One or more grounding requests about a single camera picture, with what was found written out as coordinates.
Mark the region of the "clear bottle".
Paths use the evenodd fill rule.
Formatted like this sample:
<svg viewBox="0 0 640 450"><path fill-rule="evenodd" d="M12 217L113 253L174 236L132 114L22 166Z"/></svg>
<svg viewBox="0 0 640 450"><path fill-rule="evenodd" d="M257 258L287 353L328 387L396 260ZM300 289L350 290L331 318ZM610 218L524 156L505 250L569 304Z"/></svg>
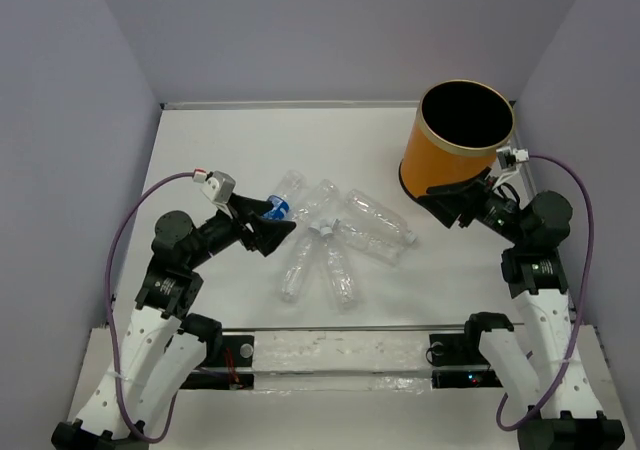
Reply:
<svg viewBox="0 0 640 450"><path fill-rule="evenodd" d="M347 248L332 222L321 220L319 231L321 261L330 292L341 312L353 311L360 303L360 296Z"/></svg>
<svg viewBox="0 0 640 450"><path fill-rule="evenodd" d="M338 187L332 181L323 179L295 206L290 219L297 224L311 222L333 204L339 194Z"/></svg>
<svg viewBox="0 0 640 450"><path fill-rule="evenodd" d="M409 247L416 243L417 236L409 228L407 221L366 193L352 189L344 197L344 204L348 213L386 236Z"/></svg>
<svg viewBox="0 0 640 450"><path fill-rule="evenodd" d="M396 266L404 252L402 246L386 239L357 220L334 219L331 227L345 245L383 264Z"/></svg>
<svg viewBox="0 0 640 450"><path fill-rule="evenodd" d="M307 226L294 243L284 267L278 295L286 303L296 303L306 285L320 239L320 223Z"/></svg>

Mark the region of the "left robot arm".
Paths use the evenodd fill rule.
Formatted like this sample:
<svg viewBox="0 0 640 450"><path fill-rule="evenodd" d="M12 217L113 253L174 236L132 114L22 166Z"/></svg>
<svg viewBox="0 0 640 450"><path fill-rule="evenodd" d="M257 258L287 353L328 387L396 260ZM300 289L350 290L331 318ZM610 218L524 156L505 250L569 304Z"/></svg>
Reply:
<svg viewBox="0 0 640 450"><path fill-rule="evenodd" d="M180 387L221 353L221 323L190 310L203 285L196 270L236 242L273 253L296 225L266 218L270 208L233 194L200 226L183 211L157 220L128 327L112 338L112 363L74 419L57 425L55 448L146 449L160 442L151 432L159 418L172 418Z"/></svg>

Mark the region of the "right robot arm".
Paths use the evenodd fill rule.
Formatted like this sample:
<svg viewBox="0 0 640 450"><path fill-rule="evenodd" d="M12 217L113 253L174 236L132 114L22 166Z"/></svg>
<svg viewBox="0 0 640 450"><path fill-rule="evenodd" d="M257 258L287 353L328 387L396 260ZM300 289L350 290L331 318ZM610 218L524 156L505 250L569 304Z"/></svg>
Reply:
<svg viewBox="0 0 640 450"><path fill-rule="evenodd" d="M618 449L624 427L606 416L587 377L577 349L581 314L570 301L558 253L573 209L554 191L521 207L500 187L483 170L463 182L431 187L417 199L446 227L478 221L511 244L502 253L501 272L530 349L521 349L506 315L478 312L465 323L462 354L473 362L486 360L504 388L501 403L521 412L513 423L496 413L498 427L515 432L520 448Z"/></svg>

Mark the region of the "orange cylindrical bin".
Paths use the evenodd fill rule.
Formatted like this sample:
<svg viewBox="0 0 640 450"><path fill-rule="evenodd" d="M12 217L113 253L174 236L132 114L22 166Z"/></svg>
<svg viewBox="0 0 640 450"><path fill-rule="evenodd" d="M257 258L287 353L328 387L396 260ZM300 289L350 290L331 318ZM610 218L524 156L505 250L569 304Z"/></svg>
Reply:
<svg viewBox="0 0 640 450"><path fill-rule="evenodd" d="M431 187L456 184L493 165L515 127L512 105L498 91L471 80L438 83L422 96L399 166L414 199Z"/></svg>

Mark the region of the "blue label plastic bottle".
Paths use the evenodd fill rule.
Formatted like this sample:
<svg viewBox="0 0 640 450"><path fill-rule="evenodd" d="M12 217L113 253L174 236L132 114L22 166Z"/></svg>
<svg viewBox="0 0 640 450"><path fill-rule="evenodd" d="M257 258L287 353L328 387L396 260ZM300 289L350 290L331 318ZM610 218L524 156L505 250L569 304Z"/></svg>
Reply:
<svg viewBox="0 0 640 450"><path fill-rule="evenodd" d="M269 220L285 220L306 186L306 177L297 170L289 170L267 198L272 208L262 215Z"/></svg>

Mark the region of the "metal rail back edge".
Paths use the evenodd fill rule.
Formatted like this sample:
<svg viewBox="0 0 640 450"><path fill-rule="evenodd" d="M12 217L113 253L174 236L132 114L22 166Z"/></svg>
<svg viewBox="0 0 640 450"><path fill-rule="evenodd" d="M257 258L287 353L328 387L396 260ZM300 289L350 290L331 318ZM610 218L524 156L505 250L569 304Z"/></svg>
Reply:
<svg viewBox="0 0 640 450"><path fill-rule="evenodd" d="M332 109L332 108L417 108L418 100L274 100L274 101L219 101L219 102L165 102L160 107L171 110L258 110L258 109Z"/></svg>

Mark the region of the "metal rail front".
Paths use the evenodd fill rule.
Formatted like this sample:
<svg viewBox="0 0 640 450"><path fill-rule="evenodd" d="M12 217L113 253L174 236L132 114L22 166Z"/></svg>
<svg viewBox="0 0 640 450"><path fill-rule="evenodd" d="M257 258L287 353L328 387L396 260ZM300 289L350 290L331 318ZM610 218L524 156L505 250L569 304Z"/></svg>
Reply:
<svg viewBox="0 0 640 450"><path fill-rule="evenodd" d="M356 325L356 326L298 326L298 327L224 327L225 332L253 333L260 331L424 331L444 333L462 331L464 323L442 325Z"/></svg>

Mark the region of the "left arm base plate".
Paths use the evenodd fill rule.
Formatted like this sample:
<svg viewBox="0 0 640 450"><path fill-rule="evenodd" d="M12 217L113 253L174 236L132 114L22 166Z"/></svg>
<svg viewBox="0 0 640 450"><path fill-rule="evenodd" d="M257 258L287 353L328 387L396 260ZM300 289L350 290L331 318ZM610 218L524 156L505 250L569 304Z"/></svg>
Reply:
<svg viewBox="0 0 640 450"><path fill-rule="evenodd" d="M254 337L225 334L219 347L207 348L205 359L191 371L181 390L251 390Z"/></svg>

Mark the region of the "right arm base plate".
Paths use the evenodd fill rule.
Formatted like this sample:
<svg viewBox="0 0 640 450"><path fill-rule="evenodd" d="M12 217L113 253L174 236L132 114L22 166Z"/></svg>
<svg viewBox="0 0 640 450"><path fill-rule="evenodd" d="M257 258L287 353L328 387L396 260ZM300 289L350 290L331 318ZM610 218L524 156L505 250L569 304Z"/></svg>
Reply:
<svg viewBox="0 0 640 450"><path fill-rule="evenodd" d="M425 352L432 368L434 389L501 388L488 361L468 345L463 333L435 333L429 336Z"/></svg>

